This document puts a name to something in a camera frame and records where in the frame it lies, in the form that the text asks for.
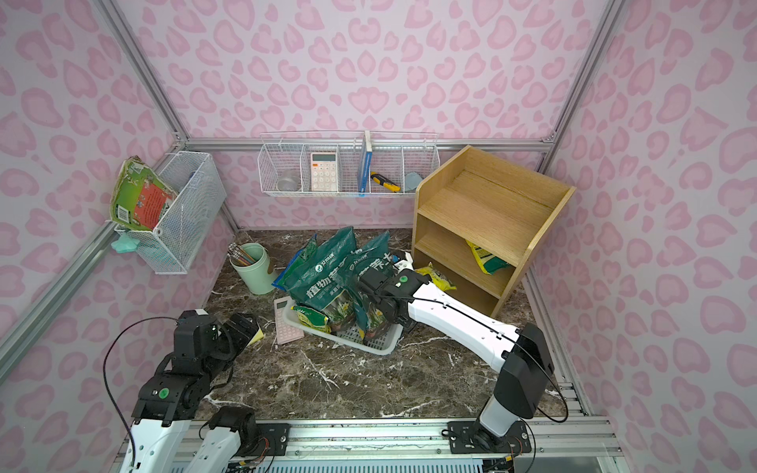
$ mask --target plastic bag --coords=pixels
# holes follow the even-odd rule
[[[313,234],[313,236],[310,237],[310,240],[307,241],[305,246],[300,248],[300,250],[291,258],[291,260],[289,260],[289,264],[286,266],[286,269],[284,269],[282,273],[279,274],[279,277],[276,278],[276,280],[272,283],[272,286],[274,288],[286,291],[285,285],[288,278],[292,274],[294,274],[297,268],[308,261],[318,250],[317,236],[317,233]]]
[[[329,318],[325,314],[305,306],[294,306],[291,309],[297,313],[297,318],[302,325],[315,328],[323,333],[331,333]]]
[[[498,269],[510,266],[505,260],[495,257],[489,250],[485,250],[476,243],[468,240],[466,243],[470,246],[475,262],[484,274],[494,274]]]
[[[389,232],[381,233],[355,250],[345,260],[347,281],[344,285],[355,300],[355,316],[360,336],[363,339],[380,337],[389,329],[390,323],[384,313],[371,302],[365,294],[357,290],[357,280],[368,268],[375,268],[386,275],[393,275],[394,270],[389,254]]]
[[[324,313],[332,331],[350,328],[355,320],[354,301],[342,273],[344,259],[356,247],[352,227],[340,229],[280,283],[300,305]]]
[[[440,288],[444,292],[457,289],[457,286],[452,284],[452,282],[447,279],[445,275],[434,269],[434,265],[432,265],[431,263],[429,263],[428,266],[416,269],[416,272],[418,274],[430,275],[431,280],[434,282],[436,287]]]

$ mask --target wooden shelf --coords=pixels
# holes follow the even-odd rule
[[[417,250],[421,250],[447,267],[455,268],[457,274],[492,296],[496,298],[502,296],[516,270],[514,266],[502,268],[494,274],[484,274],[464,239],[433,222],[419,223],[419,225],[424,224],[431,228],[416,241]]]
[[[453,284],[455,284],[455,286],[457,286],[457,289],[454,291],[447,292],[452,298],[476,309],[484,315],[488,316],[494,312],[499,297],[491,296],[467,279],[460,277],[459,274],[449,267],[430,257],[428,254],[425,254],[423,251],[418,251],[418,248],[416,248],[415,254],[413,255],[413,265],[416,268],[421,268],[427,266],[428,263],[432,263],[437,271],[444,274]]]
[[[450,295],[494,316],[575,187],[466,146],[416,189],[413,257],[455,282]],[[465,240],[512,266],[484,274]]]
[[[551,210],[468,171],[423,204],[418,213],[486,248],[513,266]]]

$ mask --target dark marble surface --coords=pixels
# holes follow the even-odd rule
[[[358,246],[380,232],[356,230]],[[261,243],[280,270],[312,234],[242,232],[237,242]],[[318,231],[318,241],[333,234]],[[391,230],[390,247],[409,251],[411,239],[409,229]],[[251,406],[259,419],[475,417],[492,394],[497,373],[427,325],[405,334],[388,356],[335,345],[308,333],[298,341],[276,345],[273,300],[284,296],[279,290],[251,294],[226,262],[207,311],[219,319],[234,312],[253,313],[266,337],[237,358],[231,383],[202,401],[197,419],[209,419],[224,405]],[[497,318],[518,326],[534,321],[522,286]],[[551,415],[563,412],[559,399],[549,394],[540,407]]]

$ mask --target yellow utility knife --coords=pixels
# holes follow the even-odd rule
[[[371,179],[373,179],[373,182],[375,182],[376,184],[383,185],[384,187],[386,187],[387,189],[389,189],[392,192],[399,192],[400,191],[400,186],[399,185],[394,184],[392,181],[390,181],[389,179],[386,179],[383,175],[381,175],[379,173],[374,173],[372,171],[371,172]]]

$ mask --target blue book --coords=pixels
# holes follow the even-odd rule
[[[360,171],[357,177],[357,186],[361,194],[365,193],[371,175],[371,158],[373,158],[373,146],[371,145],[371,132],[366,130],[363,137],[363,160],[360,162]]]

